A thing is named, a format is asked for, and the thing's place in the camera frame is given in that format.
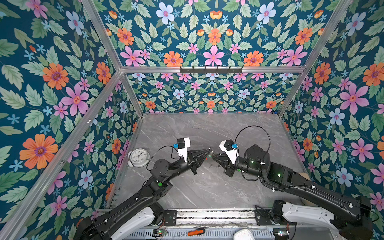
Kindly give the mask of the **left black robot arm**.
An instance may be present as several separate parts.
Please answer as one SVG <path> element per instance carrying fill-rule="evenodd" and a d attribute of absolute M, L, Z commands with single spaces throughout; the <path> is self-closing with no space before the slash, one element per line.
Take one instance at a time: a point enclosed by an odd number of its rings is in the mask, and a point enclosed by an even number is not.
<path fill-rule="evenodd" d="M 141 189 L 109 212 L 92 220 L 84 218 L 74 235 L 75 240 L 123 240 L 140 228 L 159 224 L 164 209 L 158 203 L 172 188 L 171 179 L 197 169 L 211 153 L 211 149 L 190 150 L 186 157 L 170 163 L 165 159 L 155 162 L 151 177 Z"/>

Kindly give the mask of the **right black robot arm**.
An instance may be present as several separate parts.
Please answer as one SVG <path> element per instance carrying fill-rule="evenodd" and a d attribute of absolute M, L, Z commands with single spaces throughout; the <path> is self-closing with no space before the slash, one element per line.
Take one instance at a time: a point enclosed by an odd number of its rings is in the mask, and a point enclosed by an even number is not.
<path fill-rule="evenodd" d="M 364 197 L 344 196 L 311 182 L 294 170 L 271 162 L 270 155 L 257 145 L 243 157 L 232 142 L 223 141 L 221 154 L 212 158 L 232 177 L 235 172 L 255 176 L 274 192 L 288 193 L 309 201 L 313 206 L 275 201 L 278 218 L 330 229 L 345 240 L 369 240 L 373 236 L 370 201 Z"/>

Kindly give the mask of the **white alarm clock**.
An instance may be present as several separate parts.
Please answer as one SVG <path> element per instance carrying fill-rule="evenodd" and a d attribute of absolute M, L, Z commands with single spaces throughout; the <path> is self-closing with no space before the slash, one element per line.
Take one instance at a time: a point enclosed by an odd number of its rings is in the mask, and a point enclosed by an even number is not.
<path fill-rule="evenodd" d="M 142 168 L 149 163 L 150 154 L 147 150 L 138 148 L 128 153 L 128 159 L 130 168 Z"/>

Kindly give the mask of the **white device front edge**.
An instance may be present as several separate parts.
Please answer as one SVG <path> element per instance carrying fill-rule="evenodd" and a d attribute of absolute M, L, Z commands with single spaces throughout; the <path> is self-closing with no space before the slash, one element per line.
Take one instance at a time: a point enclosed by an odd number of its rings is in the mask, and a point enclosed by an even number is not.
<path fill-rule="evenodd" d="M 233 240 L 255 240 L 255 238 L 250 230 L 242 229 L 234 234 Z"/>

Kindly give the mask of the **beige sponge block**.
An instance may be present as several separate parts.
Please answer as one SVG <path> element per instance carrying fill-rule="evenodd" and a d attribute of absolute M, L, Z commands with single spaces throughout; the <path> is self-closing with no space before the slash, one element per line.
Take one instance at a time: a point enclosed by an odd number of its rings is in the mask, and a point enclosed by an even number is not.
<path fill-rule="evenodd" d="M 305 178 L 306 180 L 311 181 L 310 176 L 308 175 L 308 173 L 299 173 L 299 175 L 302 176 L 303 178 Z"/>

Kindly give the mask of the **left small circuit board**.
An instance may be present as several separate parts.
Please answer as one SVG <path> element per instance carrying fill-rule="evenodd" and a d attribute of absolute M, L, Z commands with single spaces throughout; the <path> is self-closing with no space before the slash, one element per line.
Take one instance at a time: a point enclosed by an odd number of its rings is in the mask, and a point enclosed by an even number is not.
<path fill-rule="evenodd" d="M 153 230 L 152 237 L 153 238 L 162 238 L 162 237 L 166 237 L 167 235 L 168 235 L 167 230 Z"/>

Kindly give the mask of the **small circuit board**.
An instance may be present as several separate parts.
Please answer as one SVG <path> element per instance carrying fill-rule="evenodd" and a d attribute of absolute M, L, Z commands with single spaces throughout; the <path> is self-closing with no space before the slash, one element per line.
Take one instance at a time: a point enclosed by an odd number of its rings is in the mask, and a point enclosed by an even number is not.
<path fill-rule="evenodd" d="M 162 238 L 162 237 L 166 237 L 167 235 L 168 235 L 167 230 L 153 230 L 152 237 L 153 238 Z"/>
<path fill-rule="evenodd" d="M 275 240 L 288 240 L 290 237 L 289 231 L 279 230 L 279 229 L 274 229 L 273 235 L 274 235 Z"/>

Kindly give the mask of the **right small circuit board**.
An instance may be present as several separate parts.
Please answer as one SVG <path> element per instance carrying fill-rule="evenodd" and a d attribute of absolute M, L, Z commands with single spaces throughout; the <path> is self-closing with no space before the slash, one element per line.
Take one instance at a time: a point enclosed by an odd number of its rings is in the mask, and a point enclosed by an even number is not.
<path fill-rule="evenodd" d="M 279 230 L 279 229 L 274 229 L 273 235 L 274 235 L 275 240 L 288 240 L 290 237 L 289 231 Z"/>

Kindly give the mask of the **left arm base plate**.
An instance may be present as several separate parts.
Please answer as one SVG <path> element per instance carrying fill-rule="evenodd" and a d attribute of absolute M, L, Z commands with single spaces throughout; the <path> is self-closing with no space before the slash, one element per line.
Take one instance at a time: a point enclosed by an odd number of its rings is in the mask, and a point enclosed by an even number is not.
<path fill-rule="evenodd" d="M 178 211 L 177 210 L 165 210 L 160 213 L 155 226 L 174 227 L 177 222 Z"/>

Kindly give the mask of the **aluminium front rail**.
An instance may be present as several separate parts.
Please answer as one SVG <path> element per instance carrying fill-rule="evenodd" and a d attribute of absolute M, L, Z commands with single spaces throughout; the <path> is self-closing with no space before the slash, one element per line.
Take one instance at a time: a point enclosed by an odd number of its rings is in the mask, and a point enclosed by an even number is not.
<path fill-rule="evenodd" d="M 176 225 L 220 225 L 243 224 L 258 226 L 255 219 L 255 208 L 240 209 L 176 209 L 178 211 Z M 335 229 L 331 223 L 334 214 L 319 207 L 309 207 L 285 203 L 282 206 L 272 207 L 269 211 L 275 221 L 280 225 L 288 222 L 309 224 L 318 227 Z"/>

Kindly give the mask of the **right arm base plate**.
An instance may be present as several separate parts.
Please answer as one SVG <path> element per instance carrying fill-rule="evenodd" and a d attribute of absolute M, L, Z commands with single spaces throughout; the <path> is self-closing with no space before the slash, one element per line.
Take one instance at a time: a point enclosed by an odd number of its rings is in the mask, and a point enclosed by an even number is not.
<path fill-rule="evenodd" d="M 255 206 L 254 213 L 258 226 L 280 225 L 280 222 L 276 222 L 272 214 L 264 208 Z"/>

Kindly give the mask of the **orange handled screwdriver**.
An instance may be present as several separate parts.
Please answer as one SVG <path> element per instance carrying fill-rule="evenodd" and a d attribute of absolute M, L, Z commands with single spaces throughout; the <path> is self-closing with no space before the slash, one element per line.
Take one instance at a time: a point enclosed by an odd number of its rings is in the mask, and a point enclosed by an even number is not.
<path fill-rule="evenodd" d="M 197 228 L 195 230 L 192 230 L 192 231 L 189 231 L 187 233 L 187 236 L 188 237 L 192 237 L 192 236 L 200 236 L 200 235 L 203 235 L 205 234 L 206 232 L 206 229 L 205 228 Z"/>

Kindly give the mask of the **black wall hook rack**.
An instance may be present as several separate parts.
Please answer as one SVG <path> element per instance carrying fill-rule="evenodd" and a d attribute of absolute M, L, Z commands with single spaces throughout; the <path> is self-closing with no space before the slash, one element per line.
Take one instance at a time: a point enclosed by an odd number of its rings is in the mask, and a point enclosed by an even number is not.
<path fill-rule="evenodd" d="M 180 67 L 180 73 L 185 74 L 238 74 L 242 73 L 243 68 L 240 67 Z"/>

